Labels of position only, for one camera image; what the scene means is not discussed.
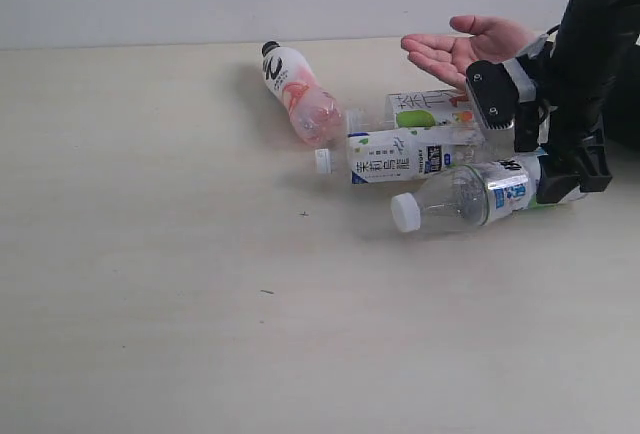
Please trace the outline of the open human hand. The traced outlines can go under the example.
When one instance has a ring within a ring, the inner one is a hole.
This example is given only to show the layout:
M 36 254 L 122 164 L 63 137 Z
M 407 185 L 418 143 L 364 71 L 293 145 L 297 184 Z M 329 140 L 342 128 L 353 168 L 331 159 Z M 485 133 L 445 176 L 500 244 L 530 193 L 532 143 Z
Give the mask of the open human hand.
M 504 62 L 537 39 L 534 31 L 500 17 L 459 15 L 449 24 L 462 37 L 409 34 L 401 39 L 401 48 L 417 68 L 459 90 L 465 89 L 471 64 Z

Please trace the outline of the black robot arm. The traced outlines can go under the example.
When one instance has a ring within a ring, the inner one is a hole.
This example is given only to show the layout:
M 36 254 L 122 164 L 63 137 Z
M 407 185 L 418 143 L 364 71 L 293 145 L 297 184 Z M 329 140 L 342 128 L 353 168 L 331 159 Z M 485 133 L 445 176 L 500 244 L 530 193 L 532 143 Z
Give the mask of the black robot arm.
M 611 182 L 602 105 L 638 36 L 639 0 L 569 0 L 555 39 L 515 58 L 515 150 L 532 149 L 540 124 L 548 125 L 538 203 L 556 204 L 574 189 L 602 192 Z

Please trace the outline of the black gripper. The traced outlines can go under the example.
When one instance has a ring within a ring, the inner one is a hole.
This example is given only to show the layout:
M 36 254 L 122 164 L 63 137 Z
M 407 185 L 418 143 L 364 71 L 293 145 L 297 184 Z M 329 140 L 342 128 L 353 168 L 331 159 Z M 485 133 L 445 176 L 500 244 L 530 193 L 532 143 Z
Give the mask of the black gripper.
M 573 44 L 531 43 L 513 59 L 513 85 L 513 150 L 551 151 L 538 157 L 537 202 L 560 203 L 579 184 L 584 193 L 604 192 L 612 174 L 604 134 L 593 131 L 608 92 L 608 62 Z

